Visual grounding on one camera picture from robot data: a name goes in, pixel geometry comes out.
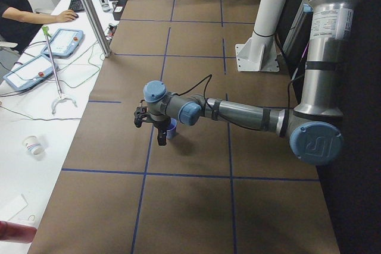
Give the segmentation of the person right forearm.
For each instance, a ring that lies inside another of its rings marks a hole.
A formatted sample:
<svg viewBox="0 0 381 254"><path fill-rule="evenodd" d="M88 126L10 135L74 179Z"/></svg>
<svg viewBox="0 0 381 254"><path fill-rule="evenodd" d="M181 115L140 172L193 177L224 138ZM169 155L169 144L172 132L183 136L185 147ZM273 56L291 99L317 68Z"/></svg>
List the person right forearm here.
<svg viewBox="0 0 381 254"><path fill-rule="evenodd" d="M2 14L2 18L31 24L50 24L65 22L65 19L61 18L58 15L53 16L46 14L35 14L33 12L20 11L13 7L7 8Z"/></svg>

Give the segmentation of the person right hand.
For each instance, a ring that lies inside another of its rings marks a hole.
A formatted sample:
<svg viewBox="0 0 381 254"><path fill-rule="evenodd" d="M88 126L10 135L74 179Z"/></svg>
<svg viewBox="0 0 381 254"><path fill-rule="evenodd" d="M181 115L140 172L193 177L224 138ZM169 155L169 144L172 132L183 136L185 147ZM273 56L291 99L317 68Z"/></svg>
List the person right hand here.
<svg viewBox="0 0 381 254"><path fill-rule="evenodd" d="M73 10L65 10L55 17L57 23L66 23L76 20L73 14L76 13Z"/></svg>

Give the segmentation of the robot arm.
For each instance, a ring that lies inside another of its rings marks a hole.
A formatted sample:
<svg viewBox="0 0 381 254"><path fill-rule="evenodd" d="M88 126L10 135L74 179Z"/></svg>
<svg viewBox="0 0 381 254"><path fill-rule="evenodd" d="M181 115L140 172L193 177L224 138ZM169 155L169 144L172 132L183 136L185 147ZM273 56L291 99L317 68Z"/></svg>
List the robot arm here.
<svg viewBox="0 0 381 254"><path fill-rule="evenodd" d="M344 145L338 127L342 112L338 108L336 88L354 9L360 1L308 0L304 6L313 19L302 98L295 108L276 111L204 95L178 94L154 80L143 89L144 99L134 113L135 126L153 124L158 130L158 143L164 146L172 120L192 126L205 117L249 130L275 132L289 139L292 152L301 161L312 165L330 163Z"/></svg>

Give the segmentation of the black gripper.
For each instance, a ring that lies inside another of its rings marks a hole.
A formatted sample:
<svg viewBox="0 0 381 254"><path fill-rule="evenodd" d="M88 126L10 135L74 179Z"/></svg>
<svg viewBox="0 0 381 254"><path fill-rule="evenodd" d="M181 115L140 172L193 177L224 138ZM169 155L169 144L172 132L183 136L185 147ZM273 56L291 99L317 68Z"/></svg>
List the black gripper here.
<svg viewBox="0 0 381 254"><path fill-rule="evenodd" d="M159 146L165 146L167 144L166 134L168 128L168 119L163 121L155 121L154 127L158 130L157 141Z"/></svg>

